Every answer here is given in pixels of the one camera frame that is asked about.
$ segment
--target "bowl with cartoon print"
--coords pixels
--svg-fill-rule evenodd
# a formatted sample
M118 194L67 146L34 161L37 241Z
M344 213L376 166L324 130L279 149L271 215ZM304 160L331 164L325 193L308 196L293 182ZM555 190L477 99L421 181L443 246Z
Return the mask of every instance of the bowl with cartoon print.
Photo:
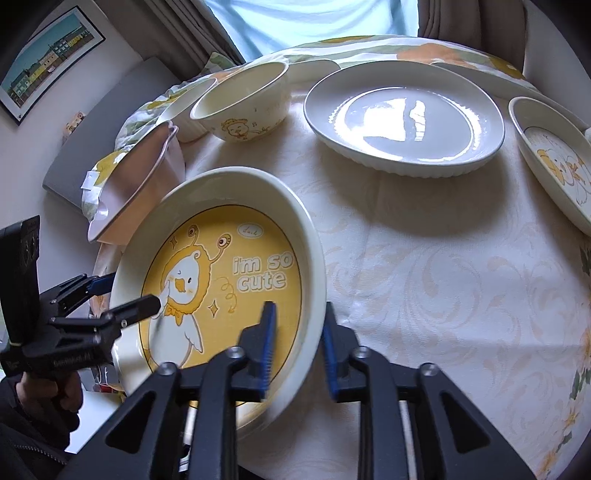
M209 90L191 118L216 137L244 142L269 133L289 111L287 64L272 61L241 70Z
M519 150L562 212L591 235L591 145L562 114L539 100L516 97L509 115Z
M237 410L239 433L247 434L285 409L316 353L326 305L318 233L273 175L247 167L208 171L167 195L125 249L111 307L148 293L160 298L160 311L124 329L112 351L128 394L163 362L188 368L209 361L259 322L265 301L277 305L267 400Z

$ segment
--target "beige curtain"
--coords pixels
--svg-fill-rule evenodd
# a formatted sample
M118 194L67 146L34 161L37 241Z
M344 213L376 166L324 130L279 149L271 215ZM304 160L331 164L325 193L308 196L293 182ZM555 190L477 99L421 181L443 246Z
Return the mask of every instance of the beige curtain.
M213 52L244 63L210 8L201 0L95 0L143 59L158 57L182 80L198 75Z
M523 70L521 0L418 0L418 36L476 48Z

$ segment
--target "framed picture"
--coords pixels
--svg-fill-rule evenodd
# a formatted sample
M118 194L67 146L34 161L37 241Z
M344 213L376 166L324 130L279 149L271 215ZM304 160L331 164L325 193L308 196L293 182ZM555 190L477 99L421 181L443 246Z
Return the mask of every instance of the framed picture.
M0 84L0 102L18 124L47 89L105 38L78 8L35 35Z

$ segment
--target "gray cushion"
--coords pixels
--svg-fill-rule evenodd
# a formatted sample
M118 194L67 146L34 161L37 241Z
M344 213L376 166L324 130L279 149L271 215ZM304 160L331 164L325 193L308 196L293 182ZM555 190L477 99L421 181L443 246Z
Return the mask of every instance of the gray cushion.
M139 107L162 95L178 78L157 58L140 63L129 72L74 130L47 170L43 188L57 193L80 209L80 186L86 172L113 151L123 123Z

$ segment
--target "ceramic dish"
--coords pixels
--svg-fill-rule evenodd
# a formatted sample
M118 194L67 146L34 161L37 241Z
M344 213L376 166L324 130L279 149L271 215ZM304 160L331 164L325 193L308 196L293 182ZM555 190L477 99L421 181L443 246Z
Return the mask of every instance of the ceramic dish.
M127 245L146 215L184 181L177 130L170 121L160 124L115 166L88 227L89 242Z
M376 61L321 80L304 103L312 130L341 155L412 177L483 166L501 147L498 107L460 75L410 61Z
M290 107L287 64L263 63L241 70L195 104L191 118L222 140L258 138L279 125Z
M591 235L591 145L563 115L531 98L509 102L521 154L555 204Z
M192 142L207 133L205 127L190 117L193 105L209 90L217 85L217 79L199 80L188 91L178 97L164 112L160 114L156 125L172 121L178 127L177 138L180 142Z
M113 346L127 393L160 362L208 361L258 323L264 301L276 302L274 377L265 403L238 407L243 435L279 415L316 353L326 304L318 233L274 176L247 167L208 171L173 190L125 249L111 307L147 293L161 298L161 312L126 328Z
M287 74L290 83L293 85L296 83L319 82L324 77L328 77L331 73L339 70L339 64L333 60L314 59L290 63Z

